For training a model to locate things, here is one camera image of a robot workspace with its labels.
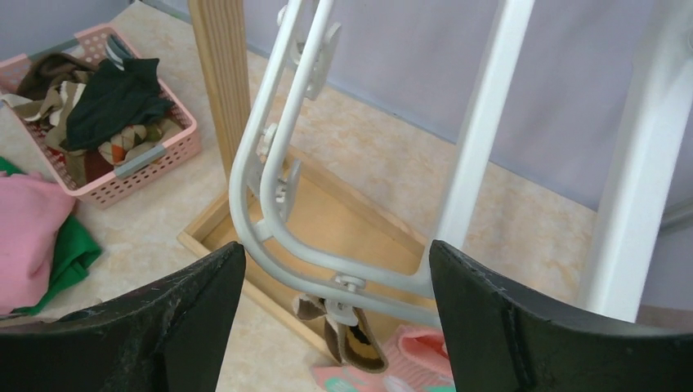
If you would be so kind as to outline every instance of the laundry basket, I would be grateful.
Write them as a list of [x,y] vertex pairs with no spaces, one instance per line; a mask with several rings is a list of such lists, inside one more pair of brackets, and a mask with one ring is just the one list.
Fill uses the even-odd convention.
[[[77,33],[74,39],[48,50],[31,56],[20,55],[0,63],[0,94],[15,92],[32,61],[49,52],[63,51],[87,62],[102,61],[106,58],[106,39],[111,34],[116,36],[134,57],[140,57],[132,45],[112,25],[100,24]],[[85,203],[104,209],[163,176],[202,149],[197,122],[161,79],[159,84],[162,89],[161,96],[174,103],[169,115],[181,124],[183,131],[158,144],[147,153],[81,187],[77,186],[65,169],[63,154],[48,148],[43,143],[45,131],[36,124],[24,122],[17,116],[16,118],[31,136],[34,146],[62,189]]]

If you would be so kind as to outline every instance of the black cloth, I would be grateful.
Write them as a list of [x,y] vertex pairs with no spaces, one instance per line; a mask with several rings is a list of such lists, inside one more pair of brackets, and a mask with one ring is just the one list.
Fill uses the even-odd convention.
[[448,243],[428,257],[456,390],[693,390],[693,334],[576,308]]
[[99,64],[67,118],[68,151],[97,149],[128,125],[149,125],[166,115],[173,102],[159,98],[159,59],[126,59],[124,70],[110,60]]

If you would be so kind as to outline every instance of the hanging sock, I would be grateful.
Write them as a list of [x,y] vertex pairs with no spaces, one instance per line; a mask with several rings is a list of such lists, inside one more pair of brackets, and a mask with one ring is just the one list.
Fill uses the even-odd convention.
[[293,302],[293,311],[302,321],[325,317],[324,339],[337,362],[368,373],[385,372],[387,357],[373,336],[362,309],[354,308],[358,324],[348,326],[334,321],[325,309],[325,299],[301,294]]

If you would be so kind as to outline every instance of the brown cloth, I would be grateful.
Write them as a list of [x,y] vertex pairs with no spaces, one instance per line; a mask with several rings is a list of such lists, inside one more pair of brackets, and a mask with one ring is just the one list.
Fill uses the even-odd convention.
[[30,100],[43,100],[48,89],[63,82],[84,82],[83,72],[94,72],[98,65],[66,53],[50,53],[34,61],[17,87],[16,94]]

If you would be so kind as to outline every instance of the pink cloth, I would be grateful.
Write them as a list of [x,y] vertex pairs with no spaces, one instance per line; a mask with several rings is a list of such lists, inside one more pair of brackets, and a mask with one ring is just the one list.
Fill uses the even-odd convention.
[[313,367],[328,392],[454,392],[443,332],[402,325],[382,347],[390,366],[380,374],[351,366]]
[[46,293],[58,229],[74,203],[39,173],[0,172],[0,314],[36,305]]

